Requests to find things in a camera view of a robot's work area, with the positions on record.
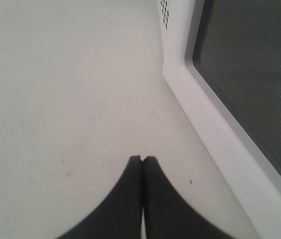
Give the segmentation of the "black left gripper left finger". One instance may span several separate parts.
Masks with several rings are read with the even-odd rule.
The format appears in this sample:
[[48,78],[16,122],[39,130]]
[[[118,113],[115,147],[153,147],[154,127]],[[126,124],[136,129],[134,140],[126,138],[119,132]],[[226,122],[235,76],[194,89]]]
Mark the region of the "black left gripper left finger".
[[131,156],[104,200],[61,239],[140,239],[143,206],[142,160]]

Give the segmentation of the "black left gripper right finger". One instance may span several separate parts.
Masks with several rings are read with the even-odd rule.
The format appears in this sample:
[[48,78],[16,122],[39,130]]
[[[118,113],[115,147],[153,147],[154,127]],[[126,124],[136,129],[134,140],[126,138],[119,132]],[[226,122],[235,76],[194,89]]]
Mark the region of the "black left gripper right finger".
[[175,190],[158,160],[143,160],[143,210],[148,239],[229,239]]

